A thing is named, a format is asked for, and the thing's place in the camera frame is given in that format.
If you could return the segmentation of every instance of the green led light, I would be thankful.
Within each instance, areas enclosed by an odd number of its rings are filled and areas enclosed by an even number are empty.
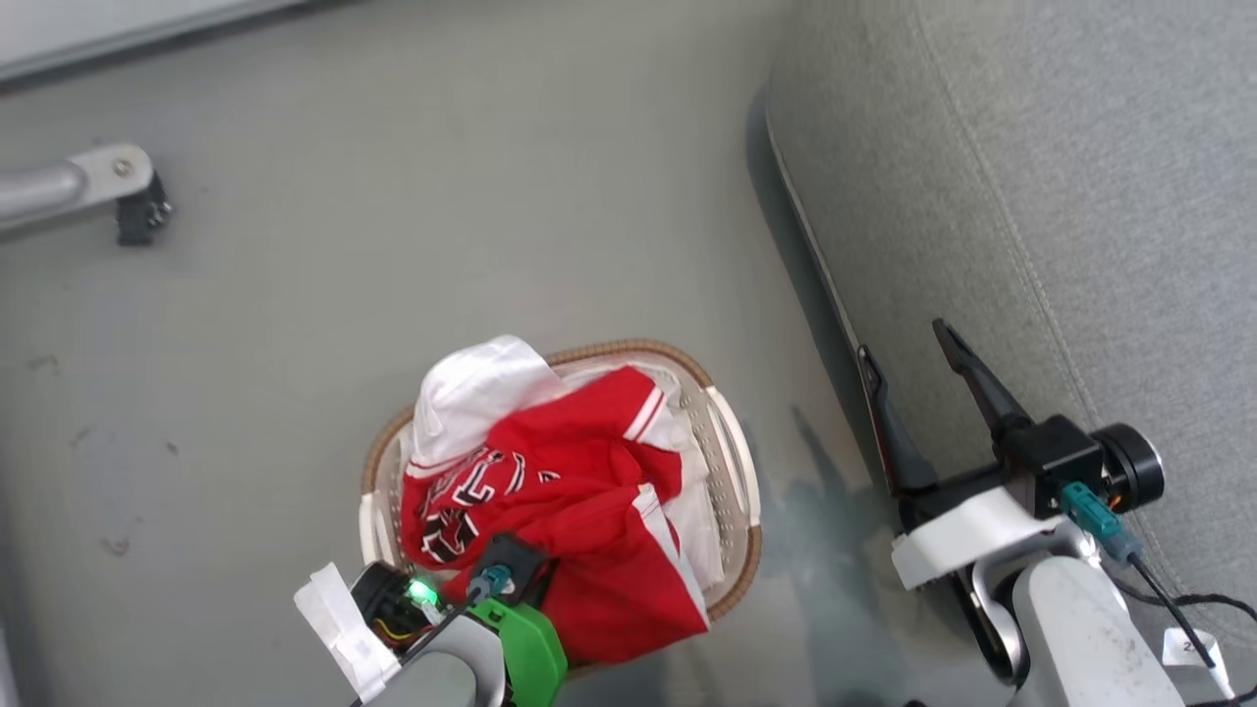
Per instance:
[[[406,594],[410,595],[411,601],[416,604],[440,605],[441,598],[437,596],[436,590],[417,579],[410,580],[410,586],[406,587]]]

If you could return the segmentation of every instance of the basket handle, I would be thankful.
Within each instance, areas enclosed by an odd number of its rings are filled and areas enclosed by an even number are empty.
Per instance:
[[[380,559],[380,543],[376,540],[373,516],[376,493],[363,493],[358,502],[358,542],[362,543],[362,564],[370,565]]]
[[[711,406],[715,408],[716,421],[720,423],[722,431],[725,433],[724,437],[733,443],[733,454],[730,455],[733,469],[730,470],[737,482],[734,492],[738,493],[738,504],[747,512],[750,527],[759,527],[759,478],[755,476],[755,462],[750,457],[750,445],[747,444],[742,424],[738,423],[738,416],[733,414],[733,408],[729,406],[724,395],[714,385],[708,386],[705,392]]]

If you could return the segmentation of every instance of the black cable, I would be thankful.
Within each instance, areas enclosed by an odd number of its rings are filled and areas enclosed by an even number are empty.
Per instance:
[[[1156,581],[1156,577],[1153,576],[1153,571],[1148,569],[1148,565],[1144,564],[1139,555],[1130,556],[1130,566],[1135,567],[1135,571],[1144,577],[1144,581],[1148,582],[1148,586],[1160,600],[1161,605],[1169,610],[1170,615],[1174,616],[1174,620],[1178,621],[1178,625],[1183,626],[1183,632],[1187,633],[1187,639],[1192,642],[1192,647],[1195,648],[1197,654],[1202,660],[1204,660],[1204,667],[1210,671],[1216,668],[1217,663],[1213,662],[1213,657],[1209,655],[1208,649],[1204,648],[1204,643],[1200,640],[1200,637],[1195,635],[1195,629],[1192,628],[1187,616],[1183,615],[1183,610],[1179,609],[1178,604],[1170,599],[1170,595],[1161,589],[1161,584]]]
[[[405,669],[406,665],[411,663],[411,660],[419,657],[420,650],[427,648],[427,644],[432,643],[432,639],[436,638],[437,634],[440,634],[442,630],[449,628],[450,624],[454,623],[454,619],[458,619],[463,614],[466,614],[468,609],[475,606],[475,600],[479,598],[480,598],[479,587],[469,589],[468,598],[465,601],[463,601],[463,604],[459,604],[458,606],[450,609],[450,613],[446,614],[444,619],[441,619],[441,623],[436,624],[436,628],[424,634],[424,638],[416,640],[414,645],[406,649],[406,654],[401,657],[401,667]],[[360,697],[354,699],[352,703],[349,703],[349,707],[362,707],[362,698]]]
[[[1150,604],[1153,606],[1164,606],[1164,603],[1158,596],[1150,594],[1144,594],[1130,586],[1121,579],[1114,576],[1109,572],[1109,579],[1112,581],[1114,586],[1121,590],[1123,594],[1134,599],[1135,601],[1141,601],[1144,604]],[[1232,609],[1238,609],[1248,615],[1254,623],[1257,623],[1257,609],[1252,605],[1246,604],[1238,599],[1227,596],[1226,594],[1183,594],[1172,599],[1175,606],[1195,606],[1200,604],[1221,604],[1223,606],[1231,606]],[[1257,699],[1257,687],[1253,687],[1248,692],[1237,694],[1234,699],[1214,699],[1212,702],[1197,702],[1189,707],[1238,707],[1244,702]]]

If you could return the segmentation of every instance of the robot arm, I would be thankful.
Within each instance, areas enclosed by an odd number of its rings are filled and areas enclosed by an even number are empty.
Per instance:
[[[358,692],[351,707],[551,707],[568,664],[533,605],[549,569],[507,533],[490,541],[458,603],[435,577],[380,561],[352,589],[329,565],[294,599]]]
[[[904,586],[950,584],[992,671],[1018,688],[1016,707],[1182,707],[1096,546],[1121,559],[1135,552],[1138,541],[1109,509],[1160,498],[1156,452],[1128,425],[1089,434],[1060,415],[1036,423],[950,326],[936,320],[934,333],[991,429],[996,460],[943,481],[895,414],[871,352],[860,348],[905,533],[891,554]],[[1077,517],[1090,533],[1062,515],[1075,513],[1075,503],[1091,503],[1085,509],[1094,513]],[[1112,532],[1104,521],[1115,523]],[[1053,557],[1040,559],[1045,551]]]

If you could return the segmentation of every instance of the white cloth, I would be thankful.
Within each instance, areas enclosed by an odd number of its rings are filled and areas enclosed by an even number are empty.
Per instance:
[[[475,452],[498,420],[567,390],[546,359],[517,336],[450,353],[419,387],[406,473],[442,470]]]
[[[410,439],[402,438],[406,473],[429,477],[475,452],[493,425],[514,413],[583,387],[618,369],[602,362],[559,377],[537,351],[515,336],[499,336],[442,359],[420,386]],[[706,491],[710,474],[690,419],[681,408],[681,384],[660,369],[639,369],[665,395],[675,424],[655,424],[642,442],[681,455],[681,493],[664,506],[699,586],[724,581],[720,526]],[[659,423],[666,423],[664,418]]]
[[[388,678],[401,671],[392,650],[367,628],[334,564],[310,575],[310,581],[297,590],[293,601],[363,704],[383,692]]]

